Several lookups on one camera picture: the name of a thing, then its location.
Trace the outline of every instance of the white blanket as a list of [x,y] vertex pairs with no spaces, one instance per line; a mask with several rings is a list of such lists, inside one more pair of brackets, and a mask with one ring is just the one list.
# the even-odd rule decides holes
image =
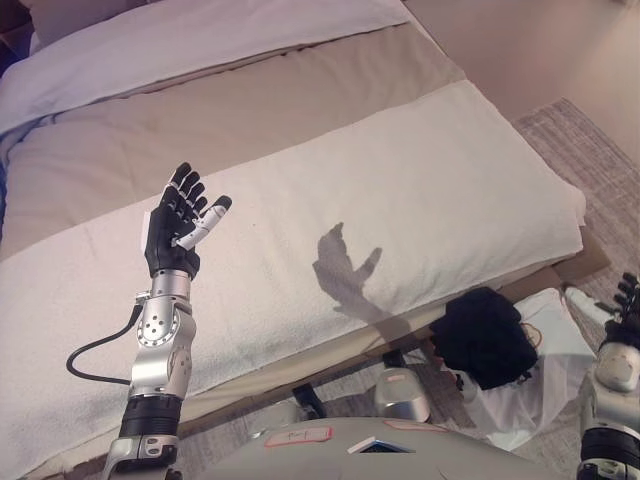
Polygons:
[[[366,320],[581,249],[581,192],[467,81],[204,182],[210,197],[227,194],[234,205],[198,247],[191,393]],[[0,264],[0,376],[11,385],[0,398],[7,477],[118,424],[126,389],[76,379],[64,363],[78,346],[119,329],[134,294],[148,287],[139,228],[156,201],[66,230]],[[340,223],[354,269],[380,249],[361,302],[344,313],[314,268],[323,237],[329,263],[340,259],[339,249],[325,248]],[[359,307],[375,315],[355,318]],[[78,366],[128,376],[135,350],[134,336],[126,336]]]
[[0,135],[53,113],[259,53],[411,18],[397,0],[163,0],[80,30],[0,82]]

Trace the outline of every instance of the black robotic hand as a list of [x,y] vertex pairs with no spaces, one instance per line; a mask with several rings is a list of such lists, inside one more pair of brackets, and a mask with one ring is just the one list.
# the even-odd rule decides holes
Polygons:
[[613,299],[620,305],[620,322],[613,320],[605,324],[607,337],[603,345],[609,342],[624,343],[640,350],[640,284],[638,278],[625,273],[618,284],[621,293]]
[[231,199],[222,196],[204,212],[207,199],[202,195],[204,185],[199,180],[198,172],[183,163],[165,187],[160,204],[151,212],[144,256],[152,277],[167,269],[181,270],[193,279],[200,268],[195,243],[209,233],[231,206]]

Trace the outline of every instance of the white towel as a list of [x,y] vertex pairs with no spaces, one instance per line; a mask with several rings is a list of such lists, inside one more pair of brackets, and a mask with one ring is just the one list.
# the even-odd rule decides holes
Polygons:
[[[198,247],[191,392],[384,312],[581,249],[584,197],[467,81],[203,181],[209,197],[227,194],[234,204]],[[0,397],[0,464],[8,477],[119,423],[126,388],[74,378],[64,363],[119,329],[135,293],[148,288],[139,229],[156,202],[111,212],[0,264],[0,375],[11,386]],[[317,278],[332,270],[351,272],[357,285],[340,312]],[[78,367],[128,377],[135,352],[129,335]]]

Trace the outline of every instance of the metal leg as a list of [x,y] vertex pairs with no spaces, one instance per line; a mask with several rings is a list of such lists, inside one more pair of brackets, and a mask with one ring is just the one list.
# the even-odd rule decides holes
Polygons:
[[293,396],[300,406],[315,416],[315,418],[309,418],[309,420],[315,420],[317,418],[327,418],[327,412],[324,409],[322,401],[316,395],[313,387],[310,383],[305,383],[293,389]]

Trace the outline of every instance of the bed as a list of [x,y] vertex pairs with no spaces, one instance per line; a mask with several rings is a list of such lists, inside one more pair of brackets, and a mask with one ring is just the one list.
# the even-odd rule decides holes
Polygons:
[[[180,161],[234,200],[198,248],[187,428],[422,338],[474,286],[515,300],[606,261],[582,193],[394,0],[143,5],[13,66],[0,132],[7,478],[108,449],[125,389],[64,361],[148,286],[141,220]],[[78,366],[127,376],[135,351]]]

